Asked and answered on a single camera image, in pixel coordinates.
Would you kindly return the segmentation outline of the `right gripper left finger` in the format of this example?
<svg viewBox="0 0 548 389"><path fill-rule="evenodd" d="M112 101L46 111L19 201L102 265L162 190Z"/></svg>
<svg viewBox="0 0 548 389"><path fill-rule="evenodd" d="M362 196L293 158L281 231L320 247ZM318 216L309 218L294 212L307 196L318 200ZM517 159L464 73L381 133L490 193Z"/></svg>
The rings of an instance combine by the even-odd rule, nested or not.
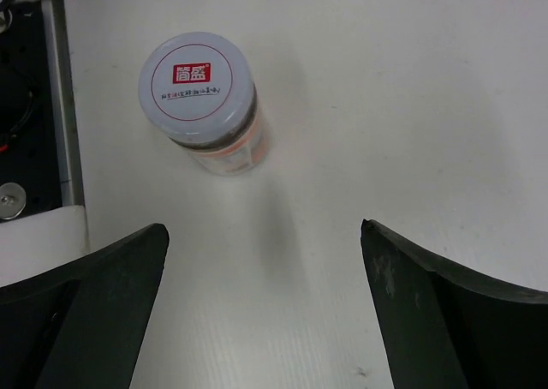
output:
<svg viewBox="0 0 548 389"><path fill-rule="evenodd" d="M151 224L1 289L3 388L128 388L169 232Z"/></svg>

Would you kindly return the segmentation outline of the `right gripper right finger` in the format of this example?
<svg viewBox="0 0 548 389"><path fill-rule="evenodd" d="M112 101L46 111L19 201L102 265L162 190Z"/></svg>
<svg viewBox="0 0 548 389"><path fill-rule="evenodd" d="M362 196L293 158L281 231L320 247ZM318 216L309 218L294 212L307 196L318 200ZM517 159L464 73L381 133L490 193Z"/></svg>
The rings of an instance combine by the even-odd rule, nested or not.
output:
<svg viewBox="0 0 548 389"><path fill-rule="evenodd" d="M547 294L366 220L360 244L396 388L545 388Z"/></svg>

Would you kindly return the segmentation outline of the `dark jar white lid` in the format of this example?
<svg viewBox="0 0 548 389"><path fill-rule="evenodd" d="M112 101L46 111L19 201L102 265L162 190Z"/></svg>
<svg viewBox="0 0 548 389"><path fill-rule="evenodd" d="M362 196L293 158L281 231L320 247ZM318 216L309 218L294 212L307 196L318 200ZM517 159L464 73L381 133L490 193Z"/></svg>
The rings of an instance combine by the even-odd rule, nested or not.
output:
<svg viewBox="0 0 548 389"><path fill-rule="evenodd" d="M248 171L267 153L265 125L242 52L214 33L183 33L147 58L138 83L148 120L208 171Z"/></svg>

